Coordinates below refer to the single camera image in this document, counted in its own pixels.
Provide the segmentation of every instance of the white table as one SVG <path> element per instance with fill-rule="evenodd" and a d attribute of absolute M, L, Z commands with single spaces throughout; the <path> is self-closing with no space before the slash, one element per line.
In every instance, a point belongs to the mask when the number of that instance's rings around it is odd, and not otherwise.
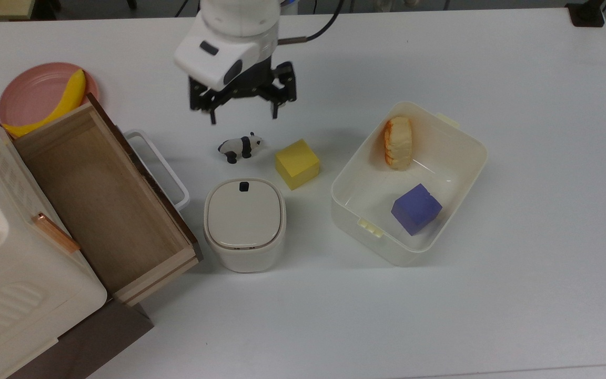
<path fill-rule="evenodd" d="M 328 15 L 284 17 L 281 36 Z M 144 301 L 156 328 L 92 377 L 414 377 L 606 365 L 606 26 L 565 9 L 342 15 L 280 47 L 298 100 L 270 120 L 231 101 L 218 125 L 188 110 L 171 56 L 191 19 L 0 24 L 0 94 L 44 62 L 91 72 L 114 122 L 140 128 L 190 190 L 202 239 L 217 183 L 272 180 L 288 207 L 286 254 L 260 274 L 206 261 Z M 330 185 L 394 103 L 441 112 L 490 158 L 421 266 L 395 268 L 338 230 Z M 216 146 L 267 146 L 228 165 Z M 305 138 L 322 161 L 289 191 L 274 152 Z"/>
<path fill-rule="evenodd" d="M 436 379 L 606 379 L 606 366 L 436 376 Z"/>

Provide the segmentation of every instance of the yellow banana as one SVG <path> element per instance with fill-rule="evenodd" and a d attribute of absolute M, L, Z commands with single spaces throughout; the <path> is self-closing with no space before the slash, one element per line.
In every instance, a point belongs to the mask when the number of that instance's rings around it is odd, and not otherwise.
<path fill-rule="evenodd" d="M 84 93 L 86 92 L 86 74 L 84 74 L 84 70 L 80 69 L 69 78 L 69 82 L 67 82 L 67 86 L 65 87 L 64 93 L 62 93 L 62 98 L 60 99 L 60 103 L 55 106 L 53 112 L 50 115 L 46 116 L 40 122 L 30 123 L 22 126 L 10 126 L 6 124 L 2 124 L 3 127 L 15 137 L 22 137 L 25 134 L 35 130 L 46 123 L 52 122 L 56 118 L 67 114 L 69 111 L 75 110 L 81 105 L 81 101 L 84 99 Z"/>

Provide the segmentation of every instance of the dark brown base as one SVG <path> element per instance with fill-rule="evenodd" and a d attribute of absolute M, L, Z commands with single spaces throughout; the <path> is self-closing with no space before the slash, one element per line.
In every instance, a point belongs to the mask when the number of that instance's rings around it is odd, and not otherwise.
<path fill-rule="evenodd" d="M 9 379 L 85 379 L 154 327 L 135 308 L 108 300 Z"/>
<path fill-rule="evenodd" d="M 58 0 L 37 0 L 32 8 L 32 19 L 57 19 L 54 10 L 56 7 L 60 7 Z"/>

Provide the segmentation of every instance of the translucent storage bin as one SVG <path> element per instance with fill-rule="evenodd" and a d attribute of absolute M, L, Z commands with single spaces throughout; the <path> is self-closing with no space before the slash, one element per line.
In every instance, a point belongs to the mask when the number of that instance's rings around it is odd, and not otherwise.
<path fill-rule="evenodd" d="M 413 126 L 413 162 L 404 171 L 385 163 L 383 129 L 397 116 L 408 117 Z M 407 266 L 442 233 L 487 159 L 488 150 L 478 140 L 414 103 L 399 103 L 334 180 L 332 219 L 391 264 Z M 420 183 L 443 209 L 411 236 L 390 211 L 396 199 Z"/>

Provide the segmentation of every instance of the open drawer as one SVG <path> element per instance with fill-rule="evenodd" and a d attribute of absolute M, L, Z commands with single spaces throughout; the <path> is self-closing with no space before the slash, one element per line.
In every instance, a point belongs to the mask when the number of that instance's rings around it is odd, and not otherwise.
<path fill-rule="evenodd" d="M 88 98 L 14 146 L 99 280 L 133 305 L 202 256 L 175 206 Z"/>

